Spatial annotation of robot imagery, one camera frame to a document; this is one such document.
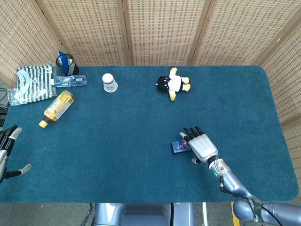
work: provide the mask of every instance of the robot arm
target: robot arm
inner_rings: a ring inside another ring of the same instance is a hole
[[[8,158],[15,144],[15,140],[21,133],[22,128],[12,126],[11,128],[0,132],[0,183],[3,179],[20,176],[26,173],[32,167],[32,164],[27,164],[24,168],[15,171],[7,171]]]
[[[233,210],[238,219],[244,222],[264,222],[271,225],[301,225],[301,207],[284,203],[262,203],[230,170],[223,159],[218,158],[218,150],[206,134],[199,128],[184,128],[180,135],[189,143],[201,162],[207,162],[209,169],[220,181],[221,192],[228,193],[239,200]]]

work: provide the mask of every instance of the small box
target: small box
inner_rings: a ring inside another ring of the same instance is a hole
[[[174,141],[171,143],[173,154],[191,152],[192,148],[185,140]]]

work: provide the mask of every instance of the cable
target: cable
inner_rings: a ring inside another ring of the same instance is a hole
[[[97,206],[97,203],[95,203],[95,214],[94,214],[94,217],[93,217],[93,220],[92,220],[91,226],[94,226],[94,222],[95,222],[95,216],[96,216],[96,206]]]
[[[265,208],[264,206],[261,206],[262,209],[264,209],[265,211],[267,211],[276,221],[280,226],[283,226],[283,224],[277,219],[277,217],[271,212],[269,211],[267,208]]]
[[[222,192],[224,192],[224,193],[228,193],[228,194],[231,194],[231,195],[233,195],[233,196],[236,196],[236,197],[239,197],[239,198],[242,198],[242,199],[245,199],[245,200],[249,200],[248,198],[246,198],[246,197],[244,197],[244,196],[241,196],[241,195],[239,195],[239,194],[234,194],[234,193],[232,193],[231,191],[228,191],[228,190],[225,190],[225,189],[223,189],[223,187],[222,187]],[[277,223],[280,225],[280,226],[283,226],[283,224],[277,219],[277,217],[271,212],[271,211],[269,211],[267,208],[265,208],[264,206],[261,206],[261,208],[263,209],[263,210],[265,210],[265,211],[267,211],[276,221],[277,221]]]
[[[170,226],[174,226],[174,204],[170,203]]]
[[[3,107],[2,107],[1,105],[3,105],[3,104],[0,104],[0,108],[1,109],[5,110],[5,111],[8,111],[8,107],[7,106],[3,105]]]
[[[220,162],[218,161],[218,157],[214,158],[214,166],[217,169],[219,176],[221,177],[222,174],[220,172]]]
[[[90,213],[92,211],[92,208],[93,208],[93,205],[92,205],[92,203],[90,203],[90,210],[87,213],[86,217],[84,218],[83,222],[80,224],[80,226],[86,226],[88,219],[91,218]]]
[[[6,95],[8,94],[8,90],[6,88],[0,88],[0,91],[5,91],[5,95],[1,98],[1,100],[4,99],[4,97],[6,97]]]

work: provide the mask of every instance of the yellow bottle cap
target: yellow bottle cap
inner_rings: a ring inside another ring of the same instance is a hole
[[[47,126],[47,122],[45,122],[44,120],[42,120],[40,123],[39,123],[39,126],[45,128]]]

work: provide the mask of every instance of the stuffed toy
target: stuffed toy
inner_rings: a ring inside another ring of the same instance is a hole
[[[180,92],[182,90],[188,92],[190,90],[189,78],[176,75],[176,71],[176,67],[172,68],[170,70],[169,77],[160,76],[156,84],[161,92],[169,93],[171,101],[174,101],[176,92]]]

